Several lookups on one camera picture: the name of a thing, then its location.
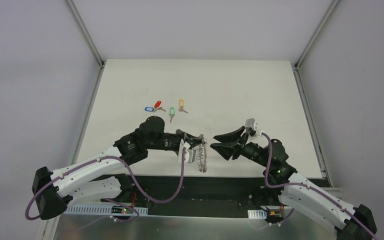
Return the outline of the metal disc keyring holder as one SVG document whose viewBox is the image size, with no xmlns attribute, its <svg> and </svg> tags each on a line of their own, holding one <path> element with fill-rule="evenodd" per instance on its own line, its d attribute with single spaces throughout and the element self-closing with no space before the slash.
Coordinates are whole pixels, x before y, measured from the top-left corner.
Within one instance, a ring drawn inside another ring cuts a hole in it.
<svg viewBox="0 0 384 240">
<path fill-rule="evenodd" d="M 196 147 L 196 160 L 198 165 L 198 170 L 201 173 L 206 173 L 208 169 L 208 153 L 207 153 L 207 139 L 203 134 L 199 135 L 201 143 Z"/>
</svg>

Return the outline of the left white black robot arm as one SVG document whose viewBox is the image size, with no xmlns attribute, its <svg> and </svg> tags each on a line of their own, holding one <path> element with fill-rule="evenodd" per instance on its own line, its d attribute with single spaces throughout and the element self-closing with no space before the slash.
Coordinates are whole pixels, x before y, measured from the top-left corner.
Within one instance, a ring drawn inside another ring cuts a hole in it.
<svg viewBox="0 0 384 240">
<path fill-rule="evenodd" d="M 63 168 L 50 170 L 44 166 L 36 170 L 33 198 L 25 210 L 27 220 L 33 204 L 37 206 L 41 220 L 49 220 L 64 213 L 69 207 L 100 199 L 118 199 L 127 202 L 133 189 L 125 176 L 99 177 L 109 172 L 126 168 L 133 176 L 131 165 L 148 157 L 149 150 L 172 151 L 181 164 L 195 160 L 196 148 L 205 143 L 203 136 L 193 136 L 180 129 L 175 133 L 165 132 L 165 121 L 159 116 L 150 116 L 133 132 L 116 140 L 99 154 Z"/>
</svg>

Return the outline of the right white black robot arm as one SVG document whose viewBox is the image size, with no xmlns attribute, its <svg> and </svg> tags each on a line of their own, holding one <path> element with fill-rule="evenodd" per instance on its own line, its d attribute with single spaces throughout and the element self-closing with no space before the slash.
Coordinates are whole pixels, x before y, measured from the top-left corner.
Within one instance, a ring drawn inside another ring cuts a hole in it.
<svg viewBox="0 0 384 240">
<path fill-rule="evenodd" d="M 265 168 L 264 200 L 297 211 L 335 236 L 337 240 L 376 240 L 378 231 L 370 208 L 354 206 L 323 190 L 288 164 L 285 147 L 265 132 L 242 126 L 213 137 L 210 147 L 225 160 L 245 157 Z"/>
</svg>

